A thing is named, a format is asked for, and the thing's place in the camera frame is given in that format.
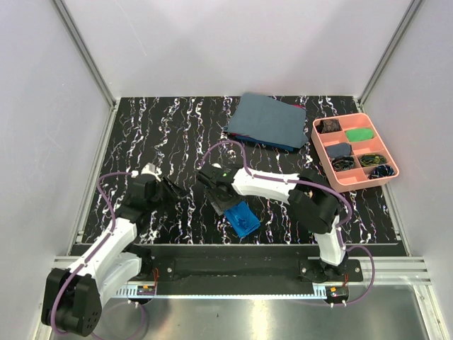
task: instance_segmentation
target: metal floor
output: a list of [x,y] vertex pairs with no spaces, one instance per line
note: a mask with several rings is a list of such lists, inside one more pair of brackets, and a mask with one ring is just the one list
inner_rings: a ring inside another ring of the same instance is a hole
[[[363,291],[350,289],[351,298]],[[125,340],[139,326],[130,305],[107,311],[122,302],[108,303],[95,330],[105,340]],[[145,307],[148,329],[134,340],[428,339],[411,286],[377,286],[358,304],[333,310],[284,300],[154,300]]]

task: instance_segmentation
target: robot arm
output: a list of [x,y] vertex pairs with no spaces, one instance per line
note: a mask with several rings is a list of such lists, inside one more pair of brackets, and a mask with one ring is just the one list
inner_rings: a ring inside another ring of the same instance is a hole
[[122,205],[112,222],[94,244],[67,269],[52,269],[47,277],[41,321],[51,325],[52,307],[64,282],[81,265],[63,292],[57,306],[55,322],[58,329],[88,336],[101,318],[106,302],[133,277],[151,274],[151,251],[134,245],[143,228],[149,226],[150,215],[165,203],[180,200],[185,192],[167,178],[160,178],[156,169],[147,164],[142,172],[132,173]]
[[[310,170],[301,174],[272,174],[250,169],[252,176],[242,166],[206,164],[198,172],[199,180],[206,185],[206,195],[221,215],[241,201],[241,196],[260,196],[279,200],[289,205],[299,224],[314,233],[324,264],[341,271],[345,262],[345,249],[340,245],[336,224],[339,221],[338,201],[321,189],[310,188],[289,180],[304,180],[328,186],[324,179]],[[269,181],[256,178],[264,175],[282,179]]]

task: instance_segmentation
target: white wall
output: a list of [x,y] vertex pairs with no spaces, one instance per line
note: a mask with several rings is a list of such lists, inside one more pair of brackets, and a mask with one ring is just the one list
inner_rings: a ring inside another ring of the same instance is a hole
[[29,339],[108,107],[51,1],[0,1],[0,334]]
[[365,109],[401,175],[391,183],[453,332],[453,2],[425,1]]
[[360,95],[410,0],[65,0],[120,96]]

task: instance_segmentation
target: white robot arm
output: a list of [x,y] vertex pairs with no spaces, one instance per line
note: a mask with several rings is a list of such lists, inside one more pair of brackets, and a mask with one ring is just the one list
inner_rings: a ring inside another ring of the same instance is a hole
[[[290,180],[304,179],[328,186],[322,177],[313,171],[301,174],[272,174],[252,170],[251,175],[242,166],[205,164],[198,178],[206,185],[206,195],[219,214],[240,202],[239,196],[260,196],[282,201],[298,217],[299,223],[314,233],[320,249],[320,257],[326,265],[338,270],[345,262],[345,247],[340,244],[336,225],[339,221],[337,199],[320,189],[312,189]],[[257,175],[281,179],[270,181]]]

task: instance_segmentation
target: green object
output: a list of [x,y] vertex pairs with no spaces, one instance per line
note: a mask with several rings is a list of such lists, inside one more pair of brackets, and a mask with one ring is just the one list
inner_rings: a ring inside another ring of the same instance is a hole
[[346,137],[350,142],[361,142],[363,140],[370,140],[374,136],[373,130],[367,127],[361,127],[360,129],[346,131]]

